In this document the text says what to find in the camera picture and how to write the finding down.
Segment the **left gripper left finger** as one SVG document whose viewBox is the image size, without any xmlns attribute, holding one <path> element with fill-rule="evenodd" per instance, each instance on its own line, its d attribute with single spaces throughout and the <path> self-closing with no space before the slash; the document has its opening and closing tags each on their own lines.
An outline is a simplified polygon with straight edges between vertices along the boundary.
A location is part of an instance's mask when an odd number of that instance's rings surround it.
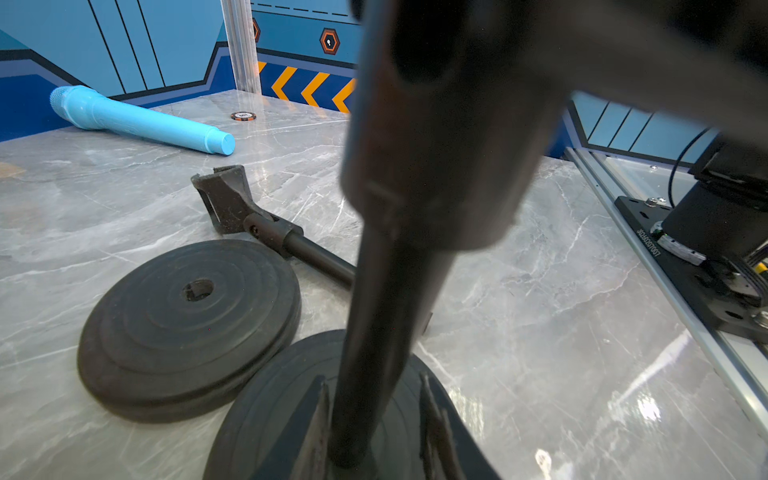
<svg viewBox="0 0 768 480">
<path fill-rule="evenodd" d="M 329 430 L 329 387 L 317 376 L 251 479 L 325 479 Z"/>
</svg>

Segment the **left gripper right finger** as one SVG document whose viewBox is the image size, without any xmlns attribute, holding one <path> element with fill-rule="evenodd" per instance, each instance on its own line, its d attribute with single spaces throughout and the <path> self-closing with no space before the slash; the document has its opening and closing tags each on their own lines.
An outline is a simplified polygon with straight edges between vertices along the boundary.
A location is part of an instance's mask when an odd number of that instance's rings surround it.
<svg viewBox="0 0 768 480">
<path fill-rule="evenodd" d="M 420 375 L 420 452 L 425 479 L 500 479 L 445 390 Z"/>
</svg>

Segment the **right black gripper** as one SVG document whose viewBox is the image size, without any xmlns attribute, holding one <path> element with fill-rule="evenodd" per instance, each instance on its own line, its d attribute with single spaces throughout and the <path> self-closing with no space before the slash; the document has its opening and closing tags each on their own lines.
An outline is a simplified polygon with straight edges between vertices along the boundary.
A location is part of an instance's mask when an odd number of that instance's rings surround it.
<svg viewBox="0 0 768 480">
<path fill-rule="evenodd" d="M 572 91 L 767 145 L 763 1 L 356 1 L 350 145 L 477 140 L 525 103 L 549 133 Z"/>
</svg>

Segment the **black round stand base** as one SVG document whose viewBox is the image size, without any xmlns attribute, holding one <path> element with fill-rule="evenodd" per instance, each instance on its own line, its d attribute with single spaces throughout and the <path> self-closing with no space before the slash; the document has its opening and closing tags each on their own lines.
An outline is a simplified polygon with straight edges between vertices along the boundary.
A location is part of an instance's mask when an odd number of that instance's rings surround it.
<svg viewBox="0 0 768 480">
<path fill-rule="evenodd" d="M 306 392 L 324 378 L 336 387 L 345 333 L 312 335 L 277 354 L 237 396 L 211 448 L 207 479 L 250 479 L 268 458 Z M 363 463 L 353 469 L 328 466 L 330 479 L 422 479 L 419 397 L 428 378 L 438 408 L 447 413 L 462 473 L 467 479 L 498 474 L 465 427 L 448 392 L 417 356 L 408 360 L 376 428 Z"/>
</svg>

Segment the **black stand pole with clip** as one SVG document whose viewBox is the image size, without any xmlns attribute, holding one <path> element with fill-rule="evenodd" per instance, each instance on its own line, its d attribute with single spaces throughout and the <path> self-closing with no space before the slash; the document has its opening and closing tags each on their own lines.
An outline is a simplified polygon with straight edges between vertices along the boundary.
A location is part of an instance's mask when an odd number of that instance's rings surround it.
<svg viewBox="0 0 768 480">
<path fill-rule="evenodd" d="M 364 459 L 456 255 L 509 230 L 567 93 L 522 62 L 545 1 L 354 1 L 340 185 L 363 221 L 329 454 Z"/>
</svg>

